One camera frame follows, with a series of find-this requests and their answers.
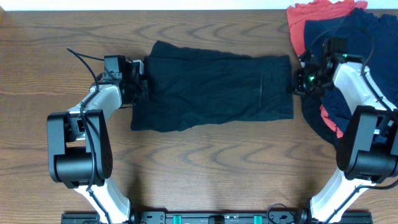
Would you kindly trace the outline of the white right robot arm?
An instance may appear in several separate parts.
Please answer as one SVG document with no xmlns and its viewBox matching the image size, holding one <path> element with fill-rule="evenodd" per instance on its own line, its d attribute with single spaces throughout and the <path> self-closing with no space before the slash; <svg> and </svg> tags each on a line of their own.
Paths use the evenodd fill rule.
<svg viewBox="0 0 398 224">
<path fill-rule="evenodd" d="M 296 223 L 338 223 L 346 209 L 365 191 L 389 190 L 397 182 L 397 108 L 378 88 L 366 61 L 341 53 L 326 54 L 323 65 L 314 56 L 301 61 L 291 91 L 320 95 L 337 88 L 349 107 L 351 120 L 336 150 L 337 168 L 314 195 L 307 208 L 297 212 Z"/>
</svg>

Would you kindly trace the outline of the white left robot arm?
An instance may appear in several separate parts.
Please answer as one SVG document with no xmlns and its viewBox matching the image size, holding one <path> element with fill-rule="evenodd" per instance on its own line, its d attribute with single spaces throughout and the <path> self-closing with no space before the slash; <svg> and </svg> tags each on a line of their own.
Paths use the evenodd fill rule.
<svg viewBox="0 0 398 224">
<path fill-rule="evenodd" d="M 76 106 L 47 118 L 50 176 L 75 190 L 97 211 L 101 223 L 140 223 L 131 201 L 112 178 L 107 120 L 125 104 L 148 99 L 145 80 L 99 82 Z"/>
</svg>

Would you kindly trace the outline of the black shorts white waistband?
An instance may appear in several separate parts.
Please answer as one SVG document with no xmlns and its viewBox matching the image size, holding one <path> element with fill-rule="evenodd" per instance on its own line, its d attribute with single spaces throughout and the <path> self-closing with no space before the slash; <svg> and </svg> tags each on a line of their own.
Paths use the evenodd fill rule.
<svg viewBox="0 0 398 224">
<path fill-rule="evenodd" d="M 294 117 L 287 55 L 251 57 L 159 40 L 144 59 L 144 74 L 150 99 L 134 105 L 133 131 Z"/>
</svg>

